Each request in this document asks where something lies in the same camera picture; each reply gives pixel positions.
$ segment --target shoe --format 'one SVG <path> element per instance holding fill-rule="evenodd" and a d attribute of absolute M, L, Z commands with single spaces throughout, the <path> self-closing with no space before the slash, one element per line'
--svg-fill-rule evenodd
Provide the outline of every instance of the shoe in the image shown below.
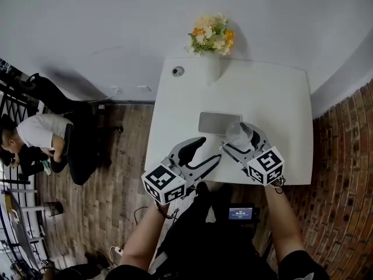
<path fill-rule="evenodd" d="M 44 171 L 46 172 L 47 175 L 51 175 L 52 171 L 49 168 L 48 161 L 41 161 L 41 163 L 44 166 Z"/>
<path fill-rule="evenodd" d="M 197 195 L 203 197 L 208 197 L 210 195 L 209 188 L 207 187 L 207 184 L 201 181 L 197 185 Z"/>
<path fill-rule="evenodd" d="M 103 268 L 108 268 L 110 263 L 107 261 L 106 256 L 101 251 L 96 251 L 97 254 L 97 262 L 98 264 L 102 265 Z"/>
<path fill-rule="evenodd" d="M 86 257 L 86 259 L 87 259 L 87 261 L 90 265 L 97 265 L 98 264 L 97 258 L 92 253 L 85 252 L 84 256 Z"/>
<path fill-rule="evenodd" d="M 226 221 L 228 219 L 232 192 L 232 186 L 224 184 L 213 194 L 212 208 L 218 222 Z"/>

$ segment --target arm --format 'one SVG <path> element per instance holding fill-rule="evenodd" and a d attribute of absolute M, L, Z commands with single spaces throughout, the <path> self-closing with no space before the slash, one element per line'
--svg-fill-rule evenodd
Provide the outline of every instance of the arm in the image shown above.
<path fill-rule="evenodd" d="M 55 150 L 54 155 L 53 155 L 53 159 L 54 159 L 55 162 L 59 163 L 61 161 L 61 156 L 62 156 L 62 153 L 64 151 L 65 140 L 62 137 L 53 134 L 53 136 L 52 136 L 52 147 Z"/>
<path fill-rule="evenodd" d="M 168 205 L 162 208 L 167 213 Z M 122 264 L 133 265 L 147 271 L 156 251 L 157 243 L 164 223 L 164 216 L 154 202 L 148 207 L 145 216 L 129 237 L 123 249 Z"/>
<path fill-rule="evenodd" d="M 20 163 L 18 153 L 15 153 L 15 154 L 14 154 L 14 157 L 15 157 L 15 164 L 17 164 L 17 166 L 18 166 L 19 163 Z"/>
<path fill-rule="evenodd" d="M 275 188 L 265 187 L 269 222 L 275 245 L 277 262 L 280 263 L 286 255 L 297 250 L 304 250 L 301 231 L 297 217 L 285 194 L 278 194 Z"/>
<path fill-rule="evenodd" d="M 40 148 L 42 152 L 44 152 L 46 155 L 53 157 L 53 153 L 48 148 Z"/>

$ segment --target small display screen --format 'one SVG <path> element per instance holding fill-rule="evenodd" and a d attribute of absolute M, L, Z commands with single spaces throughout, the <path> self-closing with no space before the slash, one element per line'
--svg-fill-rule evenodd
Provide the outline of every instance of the small display screen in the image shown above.
<path fill-rule="evenodd" d="M 251 220 L 252 208 L 230 208 L 229 220 Z"/>

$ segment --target person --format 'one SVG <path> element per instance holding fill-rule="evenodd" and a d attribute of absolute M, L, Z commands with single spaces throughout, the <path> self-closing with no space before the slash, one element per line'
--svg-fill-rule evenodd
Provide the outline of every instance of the person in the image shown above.
<path fill-rule="evenodd" d="M 271 186 L 265 187 L 265 193 L 279 279 L 329 279 L 304 250 L 297 218 L 285 194 L 278 194 Z M 223 200 L 212 196 L 207 185 L 199 183 L 194 202 L 170 227 L 158 249 L 157 255 L 166 260 L 159 261 L 161 264 L 150 275 L 149 265 L 168 210 L 168 205 L 156 206 L 152 202 L 128 239 L 120 265 L 106 280 L 277 279 L 267 262 L 258 256 L 244 228 L 229 223 L 228 211 L 224 210 L 229 200 L 230 196 Z M 211 204 L 216 222 L 206 223 Z"/>
<path fill-rule="evenodd" d="M 16 128 L 17 124 L 7 114 L 3 114 L 0 118 L 0 127 Z M 11 168 L 21 166 L 22 177 L 24 179 L 42 171 L 45 171 L 48 175 L 50 175 L 51 170 L 47 160 L 48 156 L 43 153 L 40 148 L 28 148 L 26 145 L 23 145 L 19 153 L 12 154 L 0 147 L 0 161 L 5 166 Z"/>
<path fill-rule="evenodd" d="M 93 126 L 90 120 L 76 113 L 71 113 L 69 118 L 71 120 L 56 114 L 38 114 L 25 119 L 16 128 L 3 127 L 2 148 L 19 153 L 24 145 L 39 147 L 51 157 L 52 171 L 59 173 L 68 164 L 73 182 L 83 185 L 97 167 Z M 68 124 L 73 130 L 64 155 Z"/>
<path fill-rule="evenodd" d="M 43 275 L 43 280 L 88 280 L 101 274 L 103 269 L 108 268 L 109 262 L 105 255 L 97 251 L 97 255 L 94 256 L 90 253 L 86 253 L 87 264 L 78 264 L 72 267 L 62 269 L 60 271 L 53 268 L 51 265 L 47 266 L 47 269 Z"/>

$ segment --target red brick wall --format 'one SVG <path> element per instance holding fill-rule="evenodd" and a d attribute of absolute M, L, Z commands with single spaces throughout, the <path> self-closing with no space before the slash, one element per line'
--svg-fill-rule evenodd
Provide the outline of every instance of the red brick wall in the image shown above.
<path fill-rule="evenodd" d="M 363 279 L 373 265 L 372 193 L 373 80 L 314 121 L 312 184 L 287 191 L 307 252 L 332 279 Z"/>

